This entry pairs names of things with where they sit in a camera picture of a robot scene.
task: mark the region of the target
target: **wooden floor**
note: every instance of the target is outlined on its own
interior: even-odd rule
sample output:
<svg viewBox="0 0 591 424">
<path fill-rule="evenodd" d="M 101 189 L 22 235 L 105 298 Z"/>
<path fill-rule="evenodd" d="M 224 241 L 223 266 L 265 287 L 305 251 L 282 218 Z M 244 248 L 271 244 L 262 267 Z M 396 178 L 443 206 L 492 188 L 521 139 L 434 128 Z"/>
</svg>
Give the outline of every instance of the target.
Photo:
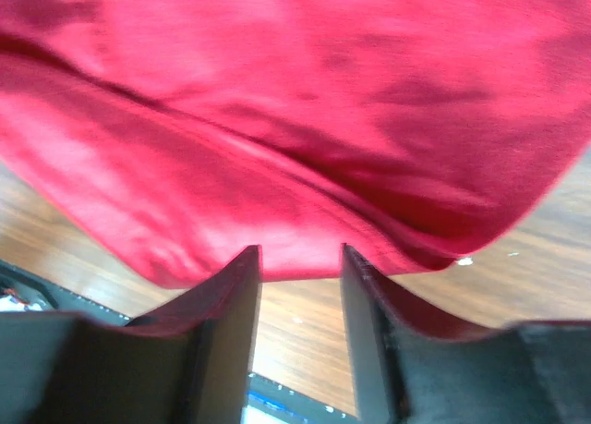
<svg viewBox="0 0 591 424">
<path fill-rule="evenodd" d="M 1 165 L 0 259 L 127 315 L 178 293 L 136 276 Z M 591 153 L 533 214 L 475 254 L 470 265 L 396 279 L 486 325 L 591 318 Z M 338 281 L 263 287 L 254 370 L 355 412 Z"/>
</svg>

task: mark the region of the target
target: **black object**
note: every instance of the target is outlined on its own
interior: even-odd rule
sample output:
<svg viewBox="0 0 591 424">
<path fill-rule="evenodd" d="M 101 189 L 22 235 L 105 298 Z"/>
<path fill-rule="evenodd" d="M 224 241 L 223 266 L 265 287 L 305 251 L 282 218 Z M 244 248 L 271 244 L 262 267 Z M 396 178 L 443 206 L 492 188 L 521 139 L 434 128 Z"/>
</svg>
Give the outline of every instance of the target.
<svg viewBox="0 0 591 424">
<path fill-rule="evenodd" d="M 31 287 L 27 277 L 40 283 L 33 292 L 58 309 L 89 302 L 12 272 L 20 284 Z M 125 327 L 73 312 L 2 313 L 0 422 L 238 423 L 258 303 L 259 250 L 249 247 L 208 281 Z M 112 315 L 113 325 L 127 322 Z"/>
<path fill-rule="evenodd" d="M 342 278 L 362 422 L 591 422 L 591 322 L 490 330 L 415 296 L 349 246 Z"/>
</svg>

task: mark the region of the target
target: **red fabric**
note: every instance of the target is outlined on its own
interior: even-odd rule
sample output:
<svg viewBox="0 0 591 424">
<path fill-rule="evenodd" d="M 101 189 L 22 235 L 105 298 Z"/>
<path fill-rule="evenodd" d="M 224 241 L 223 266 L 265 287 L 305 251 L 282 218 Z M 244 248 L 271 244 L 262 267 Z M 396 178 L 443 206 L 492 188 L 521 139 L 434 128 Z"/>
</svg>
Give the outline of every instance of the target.
<svg viewBox="0 0 591 424">
<path fill-rule="evenodd" d="M 0 154 L 142 276 L 436 270 L 589 141 L 590 0 L 0 0 Z"/>
</svg>

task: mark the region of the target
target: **red cloth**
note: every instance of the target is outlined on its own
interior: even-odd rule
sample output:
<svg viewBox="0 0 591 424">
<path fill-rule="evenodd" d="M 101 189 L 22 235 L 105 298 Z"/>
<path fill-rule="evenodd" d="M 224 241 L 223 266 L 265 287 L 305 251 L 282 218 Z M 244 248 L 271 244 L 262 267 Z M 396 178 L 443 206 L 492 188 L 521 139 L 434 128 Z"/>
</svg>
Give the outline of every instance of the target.
<svg viewBox="0 0 591 424">
<path fill-rule="evenodd" d="M 159 285 L 437 270 L 591 136 L 590 0 L 0 0 L 0 154 Z"/>
</svg>

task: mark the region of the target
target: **white speck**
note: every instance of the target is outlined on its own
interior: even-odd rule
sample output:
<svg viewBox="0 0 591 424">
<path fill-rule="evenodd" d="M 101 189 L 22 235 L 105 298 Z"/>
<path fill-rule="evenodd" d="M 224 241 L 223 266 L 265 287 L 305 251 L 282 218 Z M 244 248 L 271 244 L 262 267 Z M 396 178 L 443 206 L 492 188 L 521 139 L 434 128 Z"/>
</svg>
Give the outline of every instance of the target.
<svg viewBox="0 0 591 424">
<path fill-rule="evenodd" d="M 458 265 L 472 265 L 472 264 L 474 264 L 474 261 L 469 256 L 461 258 L 457 262 L 458 262 Z"/>
</svg>

